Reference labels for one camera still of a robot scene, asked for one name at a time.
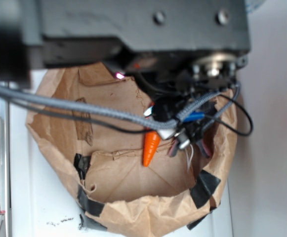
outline white wire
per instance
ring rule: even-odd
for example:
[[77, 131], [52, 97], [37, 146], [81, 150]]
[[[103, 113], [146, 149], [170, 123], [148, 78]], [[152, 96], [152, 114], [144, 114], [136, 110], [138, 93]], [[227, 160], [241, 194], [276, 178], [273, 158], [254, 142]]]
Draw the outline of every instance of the white wire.
[[193, 159], [193, 156], [194, 156], [194, 147], [193, 147], [192, 144], [189, 144], [189, 146], [191, 147], [191, 157], [190, 158], [188, 158], [187, 148], [185, 149], [185, 154], [186, 154], [186, 159], [187, 159], [187, 172], [188, 172], [188, 170], [191, 167], [192, 159]]

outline pink led light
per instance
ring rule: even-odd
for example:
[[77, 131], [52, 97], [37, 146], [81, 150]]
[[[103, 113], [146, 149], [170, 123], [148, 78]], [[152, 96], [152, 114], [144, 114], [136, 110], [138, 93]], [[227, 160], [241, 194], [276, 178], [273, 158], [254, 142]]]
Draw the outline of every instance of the pink led light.
[[121, 73], [116, 73], [115, 77], [120, 80], [124, 79], [124, 75], [122, 75]]

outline orange part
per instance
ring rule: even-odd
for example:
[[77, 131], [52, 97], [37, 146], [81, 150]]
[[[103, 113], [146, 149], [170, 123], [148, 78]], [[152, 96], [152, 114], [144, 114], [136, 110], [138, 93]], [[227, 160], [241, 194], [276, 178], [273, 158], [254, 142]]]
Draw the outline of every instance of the orange part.
[[143, 150], [143, 165], [148, 167], [159, 144], [161, 138], [156, 131], [145, 134], [144, 150]]

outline crumpled paper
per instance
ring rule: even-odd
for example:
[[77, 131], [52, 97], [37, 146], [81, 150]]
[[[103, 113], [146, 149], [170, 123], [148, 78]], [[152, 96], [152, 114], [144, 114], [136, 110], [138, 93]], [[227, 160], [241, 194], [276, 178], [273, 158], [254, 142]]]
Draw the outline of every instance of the crumpled paper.
[[[133, 78], [115, 79], [103, 64], [49, 70], [37, 94], [93, 103], [143, 115], [150, 98]], [[227, 101], [216, 98], [216, 107]], [[61, 111], [69, 115], [71, 111]], [[100, 119], [126, 129], [143, 129], [127, 121], [96, 115], [74, 114]], [[237, 125], [234, 106], [222, 120]], [[172, 141], [162, 141], [149, 167], [142, 165], [144, 135], [129, 135], [96, 124], [77, 124], [73, 120], [52, 118], [29, 112], [26, 126], [36, 140], [68, 192], [78, 201], [79, 188], [89, 199], [105, 203], [99, 217], [89, 218], [107, 227], [108, 231], [129, 237], [160, 237], [198, 220], [220, 204], [223, 189], [234, 156], [237, 136], [221, 125], [215, 125], [205, 135], [212, 150], [210, 159], [200, 155], [195, 147], [191, 169], [187, 172], [185, 152], [174, 158], [167, 156]], [[85, 180], [80, 180], [73, 166], [75, 154], [91, 156]], [[190, 188], [201, 170], [218, 177], [221, 182], [210, 200], [196, 208]]]

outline black tape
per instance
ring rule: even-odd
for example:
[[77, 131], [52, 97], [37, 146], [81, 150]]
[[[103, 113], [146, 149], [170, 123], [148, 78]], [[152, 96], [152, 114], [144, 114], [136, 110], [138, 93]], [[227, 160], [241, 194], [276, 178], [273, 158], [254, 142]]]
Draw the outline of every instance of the black tape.
[[208, 202], [221, 180], [202, 170], [197, 177], [196, 185], [191, 189], [191, 196], [197, 208]]
[[74, 167], [79, 173], [80, 179], [85, 179], [86, 173], [89, 169], [90, 157], [83, 157], [81, 154], [75, 154]]
[[78, 200], [83, 210], [93, 216], [99, 216], [102, 213], [105, 204], [88, 199], [82, 188], [79, 189]]
[[[216, 209], [216, 207], [211, 206], [210, 207], [210, 214], [213, 212], [213, 210]], [[198, 219], [196, 221], [193, 221], [189, 223], [186, 227], [191, 231], [193, 228], [195, 228], [206, 216], [202, 217], [201, 219]]]
[[186, 227], [191, 231], [193, 228], [195, 228], [206, 216], [202, 217], [201, 219], [194, 221], [192, 223], [189, 223]]
[[84, 214], [84, 212], [80, 214], [80, 219], [81, 219], [81, 223], [80, 223], [80, 227], [79, 227], [80, 229], [82, 227], [86, 227], [86, 228], [90, 228], [90, 229], [94, 229], [94, 230], [98, 230], [98, 231], [107, 231], [107, 227], [98, 223], [94, 219], [89, 218], [88, 216], [86, 216]]

